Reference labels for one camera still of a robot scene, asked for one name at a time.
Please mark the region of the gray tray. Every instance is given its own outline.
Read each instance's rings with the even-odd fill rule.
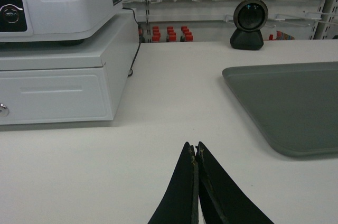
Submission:
[[[338,153],[338,62],[222,72],[270,146],[288,156]]]

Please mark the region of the black object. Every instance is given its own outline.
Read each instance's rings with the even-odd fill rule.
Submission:
[[[198,224],[198,165],[184,144],[168,188],[148,224]]]
[[[261,0],[245,0],[235,9],[233,21],[237,27],[230,38],[234,49],[259,50],[264,41],[260,29],[268,19],[268,8]]]
[[[0,0],[0,32],[25,32],[27,23],[22,0]]]
[[[148,224],[198,224],[198,196],[206,224],[273,224],[250,201],[206,146],[184,144],[168,188]]]
[[[206,224],[273,224],[199,142],[199,197]]]
[[[274,150],[296,157],[338,153],[338,62],[232,67],[222,74]]]

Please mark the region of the white counter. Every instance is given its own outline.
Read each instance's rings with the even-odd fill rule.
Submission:
[[[269,41],[260,51],[142,44],[112,123],[0,126],[0,223],[147,223],[186,141],[202,141],[275,224],[336,223],[338,156],[275,152],[221,72],[338,61],[337,50],[336,40]]]

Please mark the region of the snack package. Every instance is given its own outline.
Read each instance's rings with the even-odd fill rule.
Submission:
[[[291,35],[277,31],[276,40],[294,40],[295,38]]]

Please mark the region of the lock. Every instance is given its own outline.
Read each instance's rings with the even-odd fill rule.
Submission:
[[[0,117],[5,117],[10,113],[9,109],[0,103]]]

